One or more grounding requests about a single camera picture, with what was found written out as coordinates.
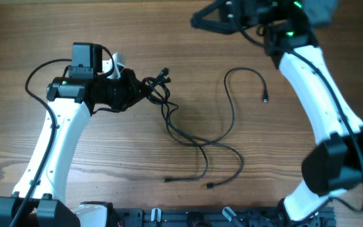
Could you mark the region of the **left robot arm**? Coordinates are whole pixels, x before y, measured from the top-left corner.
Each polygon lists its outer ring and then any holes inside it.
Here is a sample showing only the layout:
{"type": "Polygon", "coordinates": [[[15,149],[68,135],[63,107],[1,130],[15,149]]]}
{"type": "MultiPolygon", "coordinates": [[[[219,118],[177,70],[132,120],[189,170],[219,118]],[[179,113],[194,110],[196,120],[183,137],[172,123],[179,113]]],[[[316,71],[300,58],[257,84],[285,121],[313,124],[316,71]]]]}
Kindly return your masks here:
{"type": "Polygon", "coordinates": [[[69,169],[79,138],[100,104],[119,113],[148,97],[152,89],[133,70],[103,61],[108,49],[75,42],[62,76],[47,87],[47,99],[31,96],[46,109],[31,160],[9,197],[0,196],[0,226],[123,226],[110,202],[65,205],[69,169]]]}

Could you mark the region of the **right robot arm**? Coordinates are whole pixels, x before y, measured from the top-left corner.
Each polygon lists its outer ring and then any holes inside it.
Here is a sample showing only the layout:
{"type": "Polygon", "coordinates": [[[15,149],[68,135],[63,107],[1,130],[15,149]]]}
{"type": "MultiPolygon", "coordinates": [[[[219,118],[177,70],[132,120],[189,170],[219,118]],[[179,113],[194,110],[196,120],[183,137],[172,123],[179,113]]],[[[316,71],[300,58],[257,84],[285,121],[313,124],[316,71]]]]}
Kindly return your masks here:
{"type": "Polygon", "coordinates": [[[325,64],[314,29],[327,26],[336,1],[214,1],[193,14],[194,28],[230,35],[259,27],[260,44],[294,88],[311,123],[316,147],[301,165],[302,182],[282,199],[276,217],[248,224],[326,226],[327,205],[363,189],[363,121],[348,106],[325,64]]]}

